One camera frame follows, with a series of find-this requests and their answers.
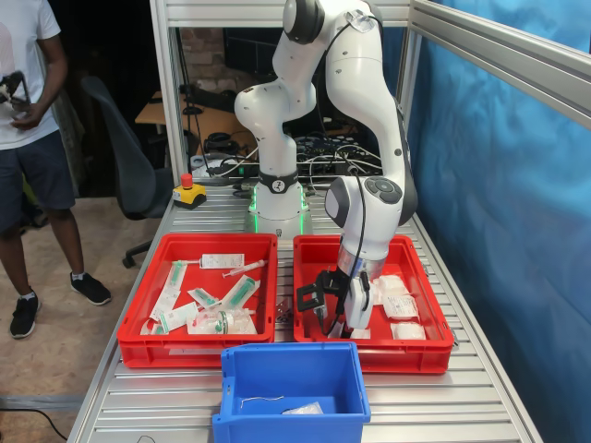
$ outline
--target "blue plastic bin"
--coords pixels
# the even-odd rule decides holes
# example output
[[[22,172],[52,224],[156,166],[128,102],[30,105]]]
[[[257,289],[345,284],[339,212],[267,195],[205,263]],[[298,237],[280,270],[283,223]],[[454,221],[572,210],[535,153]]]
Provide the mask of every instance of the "blue plastic bin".
[[[352,342],[239,346],[222,353],[222,371],[215,443],[359,443],[371,418]],[[282,415],[315,401],[324,414]]]

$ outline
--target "man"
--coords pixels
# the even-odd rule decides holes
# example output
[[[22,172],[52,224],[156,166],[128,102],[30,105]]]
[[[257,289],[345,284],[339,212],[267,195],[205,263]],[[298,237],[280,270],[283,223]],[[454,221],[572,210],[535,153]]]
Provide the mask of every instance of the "man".
[[[33,332],[41,308],[37,294],[29,286],[18,229],[23,174],[72,269],[72,289],[93,305],[111,301],[109,291],[84,271],[78,226],[70,211],[75,204],[73,186],[50,110],[67,75],[59,32],[47,0],[0,0],[0,80],[15,72],[24,74],[32,103],[26,113],[8,101],[0,104],[0,261],[20,295],[10,324],[15,339]],[[37,45],[47,62],[45,81]],[[22,85],[15,95],[26,96]]]

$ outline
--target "black chair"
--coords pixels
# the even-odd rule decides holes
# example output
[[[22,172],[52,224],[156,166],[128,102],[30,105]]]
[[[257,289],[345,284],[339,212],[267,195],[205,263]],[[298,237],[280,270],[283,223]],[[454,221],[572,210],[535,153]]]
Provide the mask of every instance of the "black chair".
[[[138,138],[117,109],[113,97],[96,77],[82,79],[82,88],[103,109],[109,138],[115,151],[117,202],[130,220],[161,219],[172,196],[174,180],[170,169],[152,168],[141,150]],[[136,264],[133,256],[147,252],[151,241],[129,249],[123,265]]]

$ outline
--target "dark shorts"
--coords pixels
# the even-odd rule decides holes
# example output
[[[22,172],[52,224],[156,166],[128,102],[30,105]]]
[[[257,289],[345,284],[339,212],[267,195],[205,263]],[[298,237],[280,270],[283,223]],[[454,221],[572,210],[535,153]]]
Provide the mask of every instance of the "dark shorts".
[[[43,209],[69,210],[76,202],[59,131],[0,150],[0,233],[20,221],[23,174]]]

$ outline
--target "floor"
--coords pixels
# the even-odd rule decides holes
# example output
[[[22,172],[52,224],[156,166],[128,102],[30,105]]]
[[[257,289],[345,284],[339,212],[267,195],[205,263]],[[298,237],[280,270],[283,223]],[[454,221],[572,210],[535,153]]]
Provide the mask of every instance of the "floor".
[[[76,404],[83,398],[143,256],[134,269],[125,269],[121,258],[126,249],[150,240],[159,224],[158,220],[127,220],[114,198],[80,199],[74,213],[82,236],[85,269],[111,291],[113,301],[94,306],[70,289],[70,268],[50,227],[23,235],[30,284],[42,300],[42,310],[33,334],[13,340],[7,330],[16,293],[0,269],[0,402],[16,397],[49,402],[70,399]],[[71,406],[49,412],[65,435],[77,413]],[[62,441],[35,413],[0,413],[0,432],[4,434],[3,443]]]

